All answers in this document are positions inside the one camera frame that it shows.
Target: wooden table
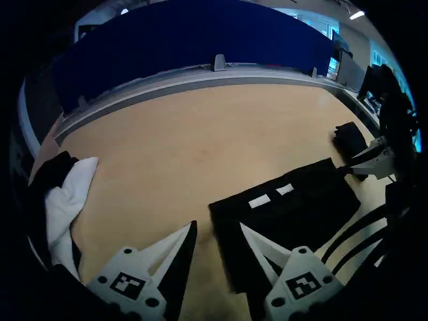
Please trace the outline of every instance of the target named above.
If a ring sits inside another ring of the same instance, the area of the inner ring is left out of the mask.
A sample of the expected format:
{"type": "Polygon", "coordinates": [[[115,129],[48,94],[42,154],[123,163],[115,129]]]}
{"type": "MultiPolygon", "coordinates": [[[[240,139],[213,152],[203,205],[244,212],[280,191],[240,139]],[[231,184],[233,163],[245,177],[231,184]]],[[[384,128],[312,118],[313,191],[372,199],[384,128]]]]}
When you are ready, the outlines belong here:
{"type": "MultiPolygon", "coordinates": [[[[228,289],[208,204],[332,157],[335,126],[362,123],[329,92],[292,85],[237,85],[173,94],[130,106],[78,129],[61,150],[100,159],[87,202],[73,226],[89,282],[123,246],[143,249],[198,222],[181,320],[249,320],[244,295],[228,289]]],[[[347,181],[362,202],[351,221],[385,202],[387,179],[347,181]]],[[[327,266],[368,233],[341,245],[327,266]]],[[[322,255],[327,245],[317,251],[322,255]]],[[[346,282],[364,254],[338,277],[346,282]]]]}

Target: white label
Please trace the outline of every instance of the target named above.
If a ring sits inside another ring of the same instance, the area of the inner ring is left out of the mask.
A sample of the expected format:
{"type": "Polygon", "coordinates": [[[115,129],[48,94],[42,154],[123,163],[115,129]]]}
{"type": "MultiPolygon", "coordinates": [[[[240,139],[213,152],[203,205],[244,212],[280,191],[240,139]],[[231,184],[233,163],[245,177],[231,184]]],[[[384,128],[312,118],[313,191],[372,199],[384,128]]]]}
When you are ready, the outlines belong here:
{"type": "Polygon", "coordinates": [[[287,194],[291,192],[294,189],[294,187],[291,184],[288,184],[286,186],[277,188],[277,192],[281,195],[287,194]]]}
{"type": "Polygon", "coordinates": [[[249,201],[248,204],[250,204],[251,208],[255,208],[258,207],[260,205],[269,203],[271,201],[271,199],[268,197],[267,194],[264,194],[258,198],[253,199],[252,201],[249,201]]]}

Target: black cloth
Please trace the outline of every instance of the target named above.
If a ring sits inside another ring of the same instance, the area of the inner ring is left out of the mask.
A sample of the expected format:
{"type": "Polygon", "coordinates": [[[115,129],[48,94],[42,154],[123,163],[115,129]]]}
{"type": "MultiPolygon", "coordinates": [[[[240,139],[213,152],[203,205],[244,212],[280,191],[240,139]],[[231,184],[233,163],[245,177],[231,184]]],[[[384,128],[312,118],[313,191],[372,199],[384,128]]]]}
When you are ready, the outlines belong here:
{"type": "MultiPolygon", "coordinates": [[[[337,126],[334,131],[335,137],[333,144],[339,154],[342,156],[343,161],[348,166],[352,166],[352,158],[361,153],[368,146],[365,143],[363,134],[358,129],[354,122],[337,126]]],[[[355,175],[360,181],[367,178],[367,175],[355,175]]]]}
{"type": "Polygon", "coordinates": [[[26,231],[37,254],[47,267],[51,267],[52,264],[48,248],[44,199],[51,189],[63,185],[65,177],[77,161],[77,158],[63,151],[39,168],[28,187],[24,205],[26,231]]]}
{"type": "Polygon", "coordinates": [[[289,250],[305,245],[315,251],[359,207],[359,200],[330,158],[210,204],[214,232],[233,289],[238,293],[254,288],[260,293],[270,290],[239,222],[289,250]],[[281,196],[276,189],[287,184],[294,190],[281,196]],[[252,209],[248,202],[264,194],[271,201],[252,209]]]}

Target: white towel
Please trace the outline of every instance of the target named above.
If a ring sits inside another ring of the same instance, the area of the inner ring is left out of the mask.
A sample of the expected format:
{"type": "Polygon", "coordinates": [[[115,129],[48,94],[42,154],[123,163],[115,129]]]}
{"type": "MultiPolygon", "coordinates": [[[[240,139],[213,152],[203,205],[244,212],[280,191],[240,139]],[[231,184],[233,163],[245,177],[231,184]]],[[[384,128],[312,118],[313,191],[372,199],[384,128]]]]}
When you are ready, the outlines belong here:
{"type": "Polygon", "coordinates": [[[64,265],[79,281],[73,261],[70,224],[86,202],[97,165],[97,157],[78,161],[71,168],[63,186],[55,187],[45,198],[47,237],[52,264],[64,265]]]}

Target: blue desk divider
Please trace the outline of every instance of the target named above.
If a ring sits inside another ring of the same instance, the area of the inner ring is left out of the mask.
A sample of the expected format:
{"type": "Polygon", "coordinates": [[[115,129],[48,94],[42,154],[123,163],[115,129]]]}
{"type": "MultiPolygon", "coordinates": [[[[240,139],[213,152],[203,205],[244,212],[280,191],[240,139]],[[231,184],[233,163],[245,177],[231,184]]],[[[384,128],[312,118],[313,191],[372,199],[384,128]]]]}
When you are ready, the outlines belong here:
{"type": "Polygon", "coordinates": [[[66,114],[80,96],[161,71],[213,63],[257,63],[326,75],[332,41],[276,10],[239,0],[169,0],[118,16],[70,47],[53,66],[66,114]]]}

